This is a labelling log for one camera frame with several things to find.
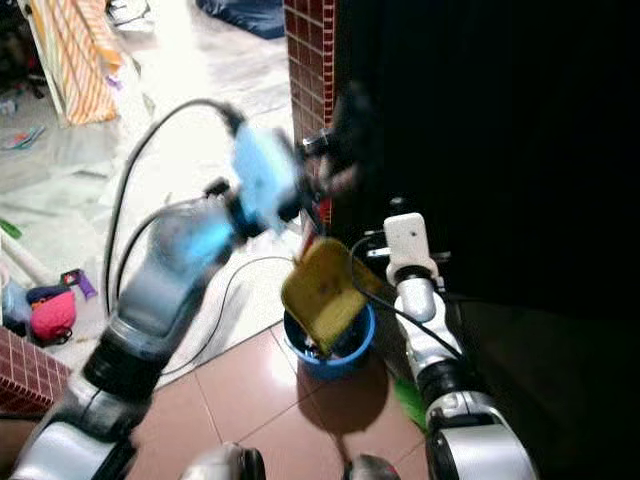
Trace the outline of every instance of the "green object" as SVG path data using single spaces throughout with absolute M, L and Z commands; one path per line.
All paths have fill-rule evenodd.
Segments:
M 7 222 L 4 218 L 0 218 L 0 228 L 2 228 L 7 235 L 16 240 L 22 236 L 22 232 L 14 224 Z
M 402 405 L 404 413 L 415 423 L 424 433 L 427 432 L 427 409 L 422 402 L 420 392 L 412 382 L 402 378 L 396 379 L 396 398 Z

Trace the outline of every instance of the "brick wall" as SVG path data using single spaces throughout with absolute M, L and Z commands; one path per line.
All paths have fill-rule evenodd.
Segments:
M 336 0 L 285 0 L 296 140 L 331 124 Z
M 0 327 L 0 412 L 40 413 L 58 398 L 70 369 Z

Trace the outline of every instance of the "pink floor tile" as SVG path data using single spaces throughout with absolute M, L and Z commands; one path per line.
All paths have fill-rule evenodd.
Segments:
M 344 466 L 310 399 L 242 441 L 260 450 L 269 480 L 338 480 Z
M 194 374 L 156 393 L 153 406 L 134 436 L 139 450 L 127 478 L 175 480 L 220 439 Z
M 271 327 L 271 333 L 273 333 L 273 336 L 278 342 L 278 345 L 280 345 L 282 352 L 287 357 L 287 360 L 289 361 L 291 368 L 293 368 L 293 370 L 296 372 L 296 375 L 298 376 L 298 380 L 300 380 L 302 385 L 304 385 L 307 392 L 314 392 L 321 386 L 329 383 L 327 381 L 318 380 L 317 378 L 314 378 L 305 368 L 304 364 L 299 361 L 297 355 L 293 353 L 293 351 L 285 343 L 285 339 L 284 339 L 285 331 L 284 331 L 283 322 L 280 322 L 274 325 L 273 327 Z
M 406 417 L 393 392 L 393 380 L 375 355 L 356 375 L 311 394 L 327 430 L 338 438 L 349 458 L 361 453 L 393 463 L 408 454 L 423 436 Z
M 409 455 L 400 460 L 395 467 L 401 480 L 427 480 L 429 472 L 424 444 L 418 445 Z
M 306 396 L 269 330 L 196 375 L 223 441 L 241 440 Z

